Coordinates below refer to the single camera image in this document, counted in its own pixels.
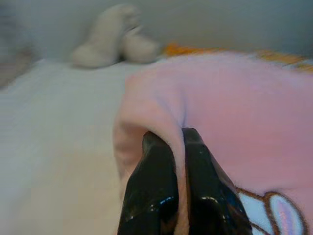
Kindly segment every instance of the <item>black shiny object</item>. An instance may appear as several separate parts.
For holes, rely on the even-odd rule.
[[[143,157],[128,180],[118,235],[172,235],[179,194],[171,148],[148,132]]]
[[[252,235],[235,186],[195,129],[184,128],[190,235]]]

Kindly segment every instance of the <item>white stuffed animal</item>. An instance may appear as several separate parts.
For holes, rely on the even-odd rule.
[[[142,27],[136,27],[125,34],[122,53],[126,60],[135,63],[154,62],[161,51],[159,43],[140,34]]]
[[[139,9],[131,4],[115,5],[104,11],[93,25],[87,41],[73,52],[73,64],[98,68],[116,63],[122,37],[139,26],[139,15]]]

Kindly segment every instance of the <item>pink blanket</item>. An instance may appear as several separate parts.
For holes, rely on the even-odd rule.
[[[182,127],[239,188],[254,234],[313,233],[313,75],[233,53],[178,57],[126,81],[113,138],[121,198],[150,130],[175,156],[176,234],[188,234]]]

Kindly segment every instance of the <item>cartoon print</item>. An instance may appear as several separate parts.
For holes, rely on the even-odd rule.
[[[252,224],[253,235],[308,235],[308,227],[296,205],[284,195],[267,192],[263,197],[238,188]]]

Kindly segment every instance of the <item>white bed sheet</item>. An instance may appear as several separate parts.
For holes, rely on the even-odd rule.
[[[120,206],[112,124],[125,78],[143,66],[41,61],[1,91],[1,235],[112,233]]]

